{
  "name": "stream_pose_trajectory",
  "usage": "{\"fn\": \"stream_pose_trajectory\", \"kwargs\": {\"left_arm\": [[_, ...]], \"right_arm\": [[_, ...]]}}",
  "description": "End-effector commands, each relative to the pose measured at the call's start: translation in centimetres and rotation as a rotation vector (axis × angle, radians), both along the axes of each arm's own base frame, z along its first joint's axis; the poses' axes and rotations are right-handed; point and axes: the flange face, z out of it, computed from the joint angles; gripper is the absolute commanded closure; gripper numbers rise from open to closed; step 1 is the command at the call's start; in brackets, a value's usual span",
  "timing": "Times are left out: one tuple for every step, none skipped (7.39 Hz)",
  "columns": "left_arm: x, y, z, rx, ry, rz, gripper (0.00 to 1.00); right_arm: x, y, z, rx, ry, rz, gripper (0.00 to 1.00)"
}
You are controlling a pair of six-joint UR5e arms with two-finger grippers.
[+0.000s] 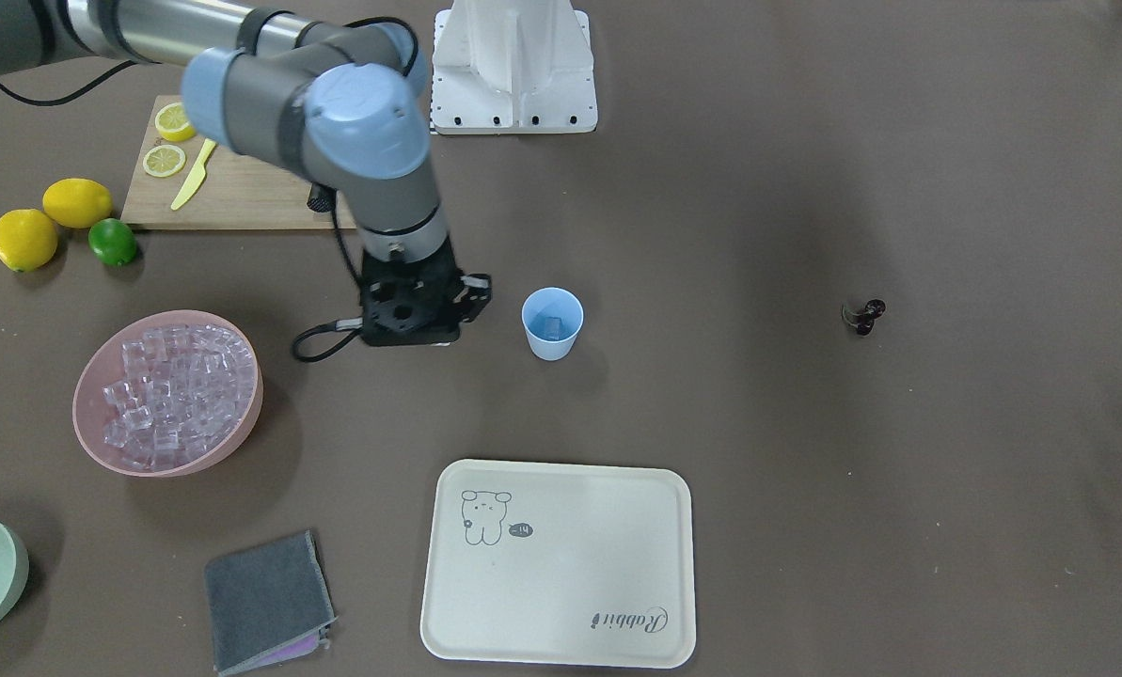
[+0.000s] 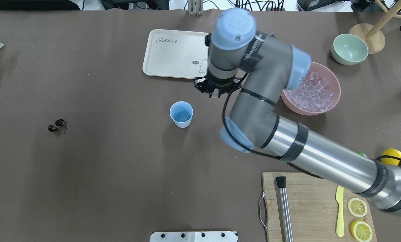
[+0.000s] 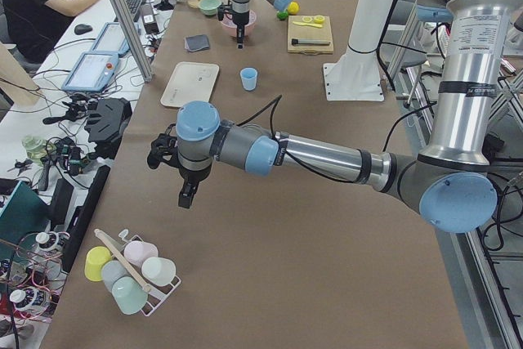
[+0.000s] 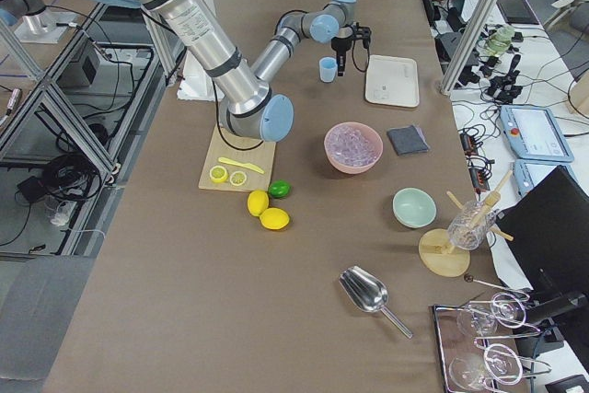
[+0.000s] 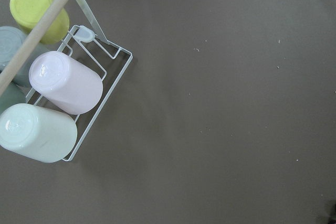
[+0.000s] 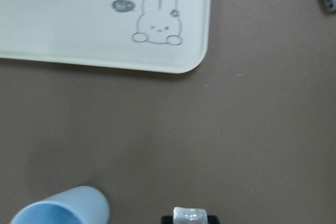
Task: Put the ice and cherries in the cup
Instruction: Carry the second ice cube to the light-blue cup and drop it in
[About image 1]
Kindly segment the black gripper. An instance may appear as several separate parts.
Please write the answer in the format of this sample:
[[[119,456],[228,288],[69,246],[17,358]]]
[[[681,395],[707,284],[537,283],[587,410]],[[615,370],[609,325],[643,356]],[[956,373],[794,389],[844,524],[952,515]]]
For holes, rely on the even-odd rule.
[[[462,275],[447,239],[426,259],[361,257],[361,339],[371,347],[453,344],[493,298],[493,277]]]

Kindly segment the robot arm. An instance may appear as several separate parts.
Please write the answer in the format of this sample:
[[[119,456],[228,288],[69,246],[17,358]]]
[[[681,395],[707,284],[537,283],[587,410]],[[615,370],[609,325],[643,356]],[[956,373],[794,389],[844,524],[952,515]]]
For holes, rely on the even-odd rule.
[[[75,57],[182,66],[208,140],[340,196],[369,346],[452,344],[493,295],[457,265],[419,108],[426,64],[401,19],[321,22],[239,1],[0,1],[0,76]]]

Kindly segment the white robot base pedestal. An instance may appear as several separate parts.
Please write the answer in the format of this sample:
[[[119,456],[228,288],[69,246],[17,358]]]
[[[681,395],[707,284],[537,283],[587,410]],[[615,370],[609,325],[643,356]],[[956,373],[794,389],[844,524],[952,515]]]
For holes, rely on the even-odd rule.
[[[569,1],[454,1],[435,15],[435,134],[586,134],[598,127],[588,13]]]

